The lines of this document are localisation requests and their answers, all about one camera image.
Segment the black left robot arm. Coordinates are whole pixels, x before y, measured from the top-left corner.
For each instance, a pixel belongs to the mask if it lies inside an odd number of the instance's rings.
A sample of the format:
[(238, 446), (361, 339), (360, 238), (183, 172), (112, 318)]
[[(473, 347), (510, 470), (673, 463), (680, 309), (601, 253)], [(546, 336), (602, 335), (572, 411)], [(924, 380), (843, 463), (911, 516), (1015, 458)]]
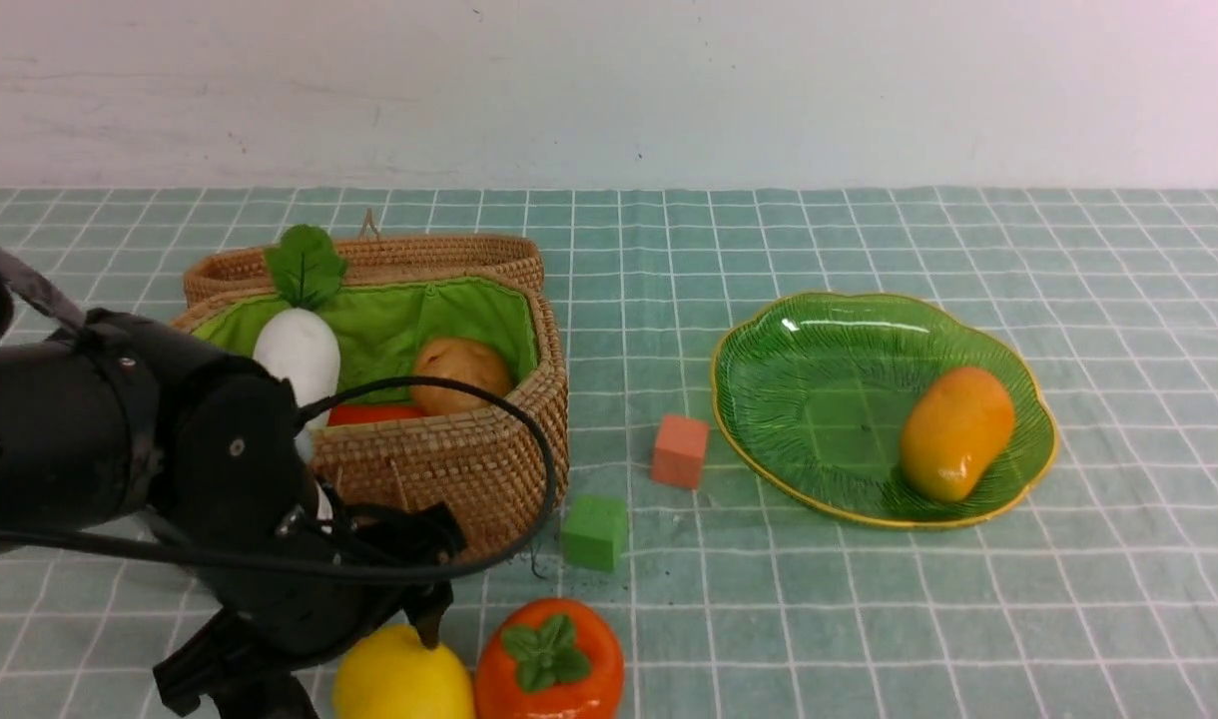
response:
[(312, 718), (296, 671), (403, 611), (421, 650), (463, 537), (443, 505), (343, 508), (298, 452), (294, 389), (138, 316), (0, 347), (0, 552), (19, 545), (191, 567), (220, 611), (153, 668), (185, 717)]

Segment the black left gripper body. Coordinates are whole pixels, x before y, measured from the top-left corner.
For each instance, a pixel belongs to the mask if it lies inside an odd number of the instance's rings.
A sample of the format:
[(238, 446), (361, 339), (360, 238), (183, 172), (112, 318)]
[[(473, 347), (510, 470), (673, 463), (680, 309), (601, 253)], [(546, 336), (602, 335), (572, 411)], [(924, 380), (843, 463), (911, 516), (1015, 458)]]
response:
[(308, 667), (404, 613), (407, 587), (435, 583), (374, 573), (443, 567), (466, 541), (445, 505), (343, 505), (298, 455), (296, 414), (283, 381), (208, 381), (175, 422), (156, 531), (184, 550), (233, 554), (234, 567), (199, 576), (223, 609)]

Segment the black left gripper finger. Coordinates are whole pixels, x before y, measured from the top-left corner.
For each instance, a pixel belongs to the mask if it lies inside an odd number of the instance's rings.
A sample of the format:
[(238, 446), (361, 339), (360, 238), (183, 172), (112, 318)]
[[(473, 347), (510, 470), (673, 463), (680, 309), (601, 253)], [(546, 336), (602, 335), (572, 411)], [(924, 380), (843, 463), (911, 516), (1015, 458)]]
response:
[(453, 600), (452, 583), (417, 584), (404, 590), (404, 615), (425, 650), (440, 645), (441, 622)]
[(222, 718), (315, 718), (315, 706), (294, 676), (303, 667), (235, 611), (222, 609), (153, 667), (153, 679), (162, 704), (177, 717), (191, 715), (208, 697)]

